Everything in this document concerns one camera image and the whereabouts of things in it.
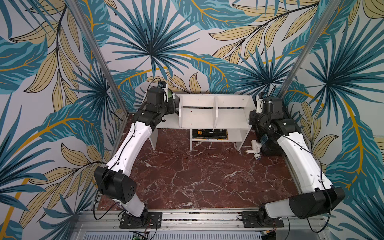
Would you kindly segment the dark grey green cloth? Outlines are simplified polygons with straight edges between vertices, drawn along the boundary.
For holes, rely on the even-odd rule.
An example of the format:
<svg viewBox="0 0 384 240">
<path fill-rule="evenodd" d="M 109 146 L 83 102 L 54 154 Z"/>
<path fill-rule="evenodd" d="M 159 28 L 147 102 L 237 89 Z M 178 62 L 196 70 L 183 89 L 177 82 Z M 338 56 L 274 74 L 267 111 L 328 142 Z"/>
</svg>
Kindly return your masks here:
<svg viewBox="0 0 384 240">
<path fill-rule="evenodd" d="M 168 99 L 173 99 L 175 100 L 176 99 L 176 95 L 173 93 L 173 91 L 171 89 L 168 89 L 167 90 L 167 96 L 168 96 Z"/>
</svg>

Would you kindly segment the white wooden bookshelf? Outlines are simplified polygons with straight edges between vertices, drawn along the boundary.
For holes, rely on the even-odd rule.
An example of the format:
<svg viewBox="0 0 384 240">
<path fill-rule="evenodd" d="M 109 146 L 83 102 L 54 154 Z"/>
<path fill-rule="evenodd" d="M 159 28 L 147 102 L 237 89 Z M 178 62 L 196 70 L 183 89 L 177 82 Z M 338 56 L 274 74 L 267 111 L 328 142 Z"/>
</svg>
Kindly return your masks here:
<svg viewBox="0 0 384 240">
<path fill-rule="evenodd" d="M 178 94 L 178 113 L 163 117 L 165 122 L 158 124 L 150 136 L 153 149 L 156 148 L 159 129 L 207 129 L 227 130 L 228 137 L 223 142 L 236 144 L 241 150 L 248 133 L 249 114 L 256 109 L 250 95 Z"/>
</svg>

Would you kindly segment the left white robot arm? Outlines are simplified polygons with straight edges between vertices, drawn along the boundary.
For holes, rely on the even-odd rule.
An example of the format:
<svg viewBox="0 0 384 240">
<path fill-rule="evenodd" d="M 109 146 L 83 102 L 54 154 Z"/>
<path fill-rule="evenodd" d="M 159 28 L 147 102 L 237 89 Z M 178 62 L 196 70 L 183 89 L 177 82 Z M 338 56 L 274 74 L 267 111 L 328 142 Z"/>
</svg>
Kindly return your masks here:
<svg viewBox="0 0 384 240">
<path fill-rule="evenodd" d="M 148 209 L 136 194 L 137 183 L 130 178 L 135 160 L 146 140 L 165 115 L 175 112 L 175 94 L 165 88 L 150 88 L 146 100 L 133 115 L 130 130 L 105 167 L 97 167 L 94 177 L 98 192 L 119 204 L 125 213 L 143 221 Z"/>
</svg>

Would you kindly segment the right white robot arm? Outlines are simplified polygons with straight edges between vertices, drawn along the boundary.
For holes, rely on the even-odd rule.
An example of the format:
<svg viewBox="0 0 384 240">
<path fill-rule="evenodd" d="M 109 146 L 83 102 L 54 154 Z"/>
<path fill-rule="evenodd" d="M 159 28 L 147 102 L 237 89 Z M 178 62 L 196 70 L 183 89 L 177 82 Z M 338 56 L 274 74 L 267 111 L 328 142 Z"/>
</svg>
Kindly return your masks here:
<svg viewBox="0 0 384 240">
<path fill-rule="evenodd" d="M 320 160 L 311 153 L 295 120 L 284 111 L 283 100 L 276 97 L 256 96 L 256 109 L 250 112 L 249 124 L 259 134 L 252 141 L 257 154 L 276 156 L 283 154 L 299 183 L 297 196 L 264 204 L 264 218 L 297 217 L 307 219 L 330 214 L 346 196 L 325 176 Z"/>
</svg>

